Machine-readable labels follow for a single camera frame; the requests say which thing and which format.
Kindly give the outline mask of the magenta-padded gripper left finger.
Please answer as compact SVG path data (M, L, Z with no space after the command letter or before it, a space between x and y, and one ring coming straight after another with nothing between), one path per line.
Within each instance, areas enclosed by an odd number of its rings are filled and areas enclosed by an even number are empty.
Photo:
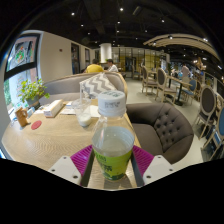
M90 179L94 153L89 145L71 157L62 156L50 169L49 172L68 180L76 185L87 187Z

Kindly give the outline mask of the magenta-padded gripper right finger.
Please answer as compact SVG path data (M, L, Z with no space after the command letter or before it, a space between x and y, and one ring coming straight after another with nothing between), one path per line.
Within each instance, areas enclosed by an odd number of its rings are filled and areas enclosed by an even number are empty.
M153 156L138 146L133 146L131 162L138 186L145 186L175 172L162 155Z

